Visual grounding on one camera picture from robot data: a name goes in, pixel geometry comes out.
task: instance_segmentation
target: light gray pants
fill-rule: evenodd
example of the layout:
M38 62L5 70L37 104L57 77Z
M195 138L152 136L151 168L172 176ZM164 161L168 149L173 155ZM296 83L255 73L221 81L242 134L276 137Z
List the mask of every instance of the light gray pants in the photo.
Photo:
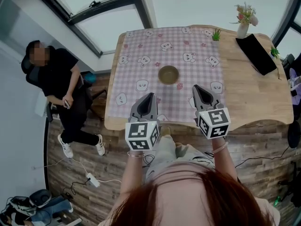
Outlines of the light gray pants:
M192 145L175 146L170 135L163 136L155 153L155 159L146 172L145 182L149 182L166 167L174 162L193 162L214 168L214 163L207 155L195 149Z

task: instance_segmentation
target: white cable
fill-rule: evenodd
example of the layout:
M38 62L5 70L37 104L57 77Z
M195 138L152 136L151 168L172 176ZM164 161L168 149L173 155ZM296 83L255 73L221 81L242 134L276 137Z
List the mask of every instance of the white cable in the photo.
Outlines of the white cable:
M76 162L80 163L80 164L81 164L81 166L83 167L83 169L85 170L86 174L89 174L89 173L87 172L87 170L85 169L84 165L83 165L81 162L79 162L79 161L77 161L77 160L74 160L74 161L76 161Z
M35 169L38 169L38 168L46 168L46 167L56 166L57 164L59 164L62 160L66 159L66 158L68 158L68 157L65 157L65 158L59 160L59 161L58 161L57 163L55 163L55 164L47 165L47 166L44 166L44 167L37 167L37 168L36 168L36 167L33 167L33 169L35 170ZM79 164L83 167L83 169L85 170L86 174L89 174L89 173L87 172L86 168L84 167L84 165L83 165L80 161L77 161L77 160L74 160L74 161L76 161L77 163L79 163ZM119 181L119 180L117 180L117 179L112 179L112 180L109 180L109 181L102 181L102 180L97 180L97 181L102 182L102 183L108 183L108 182L111 182L111 181L118 181L118 182L121 183L121 181Z
M33 167L33 169L36 170L36 169L39 169L39 168L47 168L47 167L51 167L51 166L56 166L57 164L59 164L62 160L66 159L66 158L68 158L68 157L65 157L65 158L59 160L56 164L51 164L51 165L47 165L47 166L43 166L43 167L37 167L37 168Z
M111 182L111 181L118 181L121 183L121 181L117 180L117 179L112 179L112 180L109 180L109 181L102 181L102 180L97 180L99 182L102 182L102 183L108 183L108 182Z

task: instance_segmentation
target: wooden bowl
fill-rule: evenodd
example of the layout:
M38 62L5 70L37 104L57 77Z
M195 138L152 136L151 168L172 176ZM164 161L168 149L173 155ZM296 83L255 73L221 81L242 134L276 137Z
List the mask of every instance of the wooden bowl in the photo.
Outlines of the wooden bowl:
M179 71L177 68L167 65L162 67L158 73L159 80L166 85L176 83L179 78Z

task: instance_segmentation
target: table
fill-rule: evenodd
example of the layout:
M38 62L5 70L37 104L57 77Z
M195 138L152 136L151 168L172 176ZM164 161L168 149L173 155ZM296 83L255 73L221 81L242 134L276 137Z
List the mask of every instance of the table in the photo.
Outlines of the table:
M263 76L255 71L252 63L238 46L235 40L237 34L235 31L211 25L191 25L190 27L221 30L220 58L223 69L225 105L231 117L230 130L260 120L276 120L284 124L293 122L291 93L280 59L275 61L275 64L279 69L281 80L278 79L277 70ZM272 46L269 37L261 33L254 35L269 53ZM122 130L127 122L127 118L108 116L111 90L124 37L125 33L121 34L118 39L108 88L104 125L111 130ZM195 123L175 121L162 121L161 125L165 123L197 127Z

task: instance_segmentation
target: wrist bracelet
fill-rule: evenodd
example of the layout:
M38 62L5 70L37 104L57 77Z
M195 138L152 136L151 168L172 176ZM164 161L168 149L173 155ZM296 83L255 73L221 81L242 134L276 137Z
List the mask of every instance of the wrist bracelet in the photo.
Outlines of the wrist bracelet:
M145 156L144 153L143 153L142 155L133 155L133 154L131 154L130 152L127 152L127 154L128 154L129 156L131 156L131 157L144 157L144 156Z
M224 148L226 148L228 145L228 142L226 142L224 145L222 145L221 147L215 149L212 151L213 154L220 152L221 150L223 150Z

